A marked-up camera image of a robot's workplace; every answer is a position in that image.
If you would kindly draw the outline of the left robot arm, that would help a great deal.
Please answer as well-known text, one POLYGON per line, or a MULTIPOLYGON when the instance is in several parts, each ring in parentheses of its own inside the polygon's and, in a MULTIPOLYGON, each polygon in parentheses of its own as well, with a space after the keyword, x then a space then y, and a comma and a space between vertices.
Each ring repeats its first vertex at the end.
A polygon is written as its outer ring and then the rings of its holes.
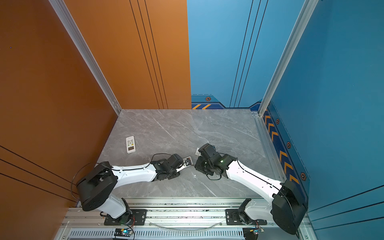
POLYGON ((131 225, 134 213, 124 198, 113 194, 114 189, 134 183, 171 180, 192 165, 190 157, 183 159, 178 154, 138 166, 121 167, 101 162, 76 183, 82 210, 98 210, 117 225, 131 225))

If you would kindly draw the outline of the right aluminium corner post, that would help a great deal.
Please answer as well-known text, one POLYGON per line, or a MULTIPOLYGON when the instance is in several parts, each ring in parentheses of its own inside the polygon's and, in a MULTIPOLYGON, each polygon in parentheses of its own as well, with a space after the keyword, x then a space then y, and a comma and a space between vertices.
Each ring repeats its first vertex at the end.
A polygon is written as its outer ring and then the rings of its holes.
POLYGON ((297 48, 297 45, 310 21, 310 18, 318 4, 319 0, 305 0, 299 16, 295 22, 292 32, 289 36, 287 44, 281 55, 281 58, 277 64, 275 72, 271 78, 271 81, 267 87, 258 113, 262 117, 270 104, 272 97, 284 75, 284 72, 297 48))

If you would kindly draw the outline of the left green circuit board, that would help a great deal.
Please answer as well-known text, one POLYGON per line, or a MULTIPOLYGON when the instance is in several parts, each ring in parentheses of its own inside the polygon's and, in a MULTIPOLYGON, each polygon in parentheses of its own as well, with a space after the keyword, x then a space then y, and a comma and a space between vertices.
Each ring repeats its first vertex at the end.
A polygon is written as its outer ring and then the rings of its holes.
POLYGON ((135 232, 129 228, 116 228, 113 238, 115 240, 134 240, 135 232))

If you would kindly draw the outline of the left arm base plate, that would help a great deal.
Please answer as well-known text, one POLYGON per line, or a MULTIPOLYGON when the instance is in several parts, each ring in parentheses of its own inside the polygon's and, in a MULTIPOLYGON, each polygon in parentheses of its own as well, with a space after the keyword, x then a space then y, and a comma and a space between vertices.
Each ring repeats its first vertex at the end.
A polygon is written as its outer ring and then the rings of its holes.
POLYGON ((146 209, 133 209, 124 213, 117 219, 113 219, 110 215, 105 218, 105 226, 144 226, 146 217, 146 209))

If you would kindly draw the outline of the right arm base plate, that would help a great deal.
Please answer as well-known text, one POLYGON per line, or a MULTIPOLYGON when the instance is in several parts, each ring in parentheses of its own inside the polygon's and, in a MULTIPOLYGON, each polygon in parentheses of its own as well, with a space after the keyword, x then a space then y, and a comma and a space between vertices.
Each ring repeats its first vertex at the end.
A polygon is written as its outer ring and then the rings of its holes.
POLYGON ((265 226, 268 224, 266 220, 252 220, 250 217, 246 215, 245 212, 241 212, 238 209, 226 209, 226 223, 229 226, 235 226, 235 225, 261 225, 265 226))

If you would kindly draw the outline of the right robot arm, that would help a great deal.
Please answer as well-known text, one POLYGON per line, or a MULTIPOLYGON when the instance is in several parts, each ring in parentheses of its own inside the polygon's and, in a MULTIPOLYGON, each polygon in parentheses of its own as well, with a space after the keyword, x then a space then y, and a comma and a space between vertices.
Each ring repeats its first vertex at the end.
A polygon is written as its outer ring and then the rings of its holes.
POLYGON ((198 151, 200 155, 195 164, 197 171, 208 177, 217 174, 220 178, 238 182, 267 201, 262 206, 255 200, 245 199, 238 208, 242 224, 255 224, 257 220, 273 221, 288 234, 298 233, 308 210, 308 201, 296 183, 268 178, 248 168, 237 158, 217 152, 210 144, 203 145, 198 151))

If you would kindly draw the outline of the aluminium corner post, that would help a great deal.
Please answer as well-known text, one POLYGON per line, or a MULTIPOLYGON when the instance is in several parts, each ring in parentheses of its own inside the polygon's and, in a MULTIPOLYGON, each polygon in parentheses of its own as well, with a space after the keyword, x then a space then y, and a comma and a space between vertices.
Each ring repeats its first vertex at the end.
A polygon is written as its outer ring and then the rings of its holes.
POLYGON ((319 0, 305 0, 299 16, 295 22, 292 32, 289 36, 287 44, 281 55, 281 58, 277 64, 275 72, 271 78, 271 81, 267 87, 258 113, 262 117, 270 104, 272 97, 284 75, 284 72, 297 48, 297 45, 310 21, 310 18, 318 4, 319 0))
POLYGON ((79 27, 77 26, 74 18, 72 17, 68 7, 66 6, 65 1, 49 0, 49 2, 53 7, 55 13, 59 17, 60 21, 62 22, 63 26, 65 27, 71 40, 75 44, 79 53, 81 54, 89 70, 93 74, 95 80, 99 84, 110 105, 114 109, 117 116, 119 116, 122 111, 122 107, 120 106, 112 88, 110 87, 105 75, 103 74, 99 64, 97 63, 91 49, 89 48, 79 27))

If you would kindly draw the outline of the white TCL remote control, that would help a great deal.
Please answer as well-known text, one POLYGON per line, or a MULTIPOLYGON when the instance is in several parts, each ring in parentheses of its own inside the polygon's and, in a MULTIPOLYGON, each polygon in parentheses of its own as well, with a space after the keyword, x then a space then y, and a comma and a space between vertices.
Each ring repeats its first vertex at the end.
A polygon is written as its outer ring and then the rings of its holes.
POLYGON ((193 160, 191 157, 186 157, 183 159, 183 164, 177 169, 177 172, 180 172, 181 170, 193 166, 193 160))

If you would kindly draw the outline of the aluminium rail frame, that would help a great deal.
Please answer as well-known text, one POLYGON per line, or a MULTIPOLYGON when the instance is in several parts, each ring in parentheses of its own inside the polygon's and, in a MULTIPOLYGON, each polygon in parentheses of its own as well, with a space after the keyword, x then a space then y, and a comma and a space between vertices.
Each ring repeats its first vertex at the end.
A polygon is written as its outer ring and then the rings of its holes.
POLYGON ((315 240, 308 217, 298 233, 290 235, 273 221, 261 225, 226 223, 226 209, 238 209, 244 198, 129 198, 133 209, 146 209, 144 226, 105 226, 99 211, 70 208, 56 233, 56 240, 115 240, 116 228, 129 228, 135 240, 244 240, 243 228, 263 228, 258 240, 315 240))

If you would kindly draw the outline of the green circuit board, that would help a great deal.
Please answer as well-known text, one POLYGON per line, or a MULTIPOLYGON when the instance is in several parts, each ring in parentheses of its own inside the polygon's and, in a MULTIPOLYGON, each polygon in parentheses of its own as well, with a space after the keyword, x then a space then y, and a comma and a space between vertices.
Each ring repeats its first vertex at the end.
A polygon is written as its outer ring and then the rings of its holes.
POLYGON ((243 228, 243 236, 245 240, 257 240, 264 231, 263 228, 243 228))
POLYGON ((134 240, 135 232, 129 228, 116 228, 113 238, 115 240, 134 240))

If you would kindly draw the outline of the left aluminium corner post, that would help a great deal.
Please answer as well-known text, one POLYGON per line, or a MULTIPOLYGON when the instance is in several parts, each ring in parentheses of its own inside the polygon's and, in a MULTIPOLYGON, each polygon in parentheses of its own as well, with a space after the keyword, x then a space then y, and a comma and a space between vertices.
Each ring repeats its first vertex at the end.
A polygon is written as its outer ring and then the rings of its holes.
POLYGON ((68 7, 66 6, 65 1, 49 0, 49 2, 53 7, 55 13, 59 17, 60 21, 62 22, 63 26, 65 27, 71 40, 75 44, 79 53, 81 54, 89 70, 93 74, 95 80, 99 84, 110 105, 114 109, 117 116, 119 116, 122 111, 122 107, 120 106, 112 88, 110 87, 105 75, 103 74, 99 64, 97 63, 91 49, 89 48, 79 27, 77 26, 74 18, 72 17, 68 7))

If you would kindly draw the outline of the right green circuit board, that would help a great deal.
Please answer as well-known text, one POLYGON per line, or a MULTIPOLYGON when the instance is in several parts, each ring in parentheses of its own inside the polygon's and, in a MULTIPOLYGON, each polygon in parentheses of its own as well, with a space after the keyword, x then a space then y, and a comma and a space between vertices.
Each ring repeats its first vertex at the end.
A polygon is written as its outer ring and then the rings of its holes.
POLYGON ((263 228, 243 228, 243 236, 245 240, 257 240, 264 231, 263 228))

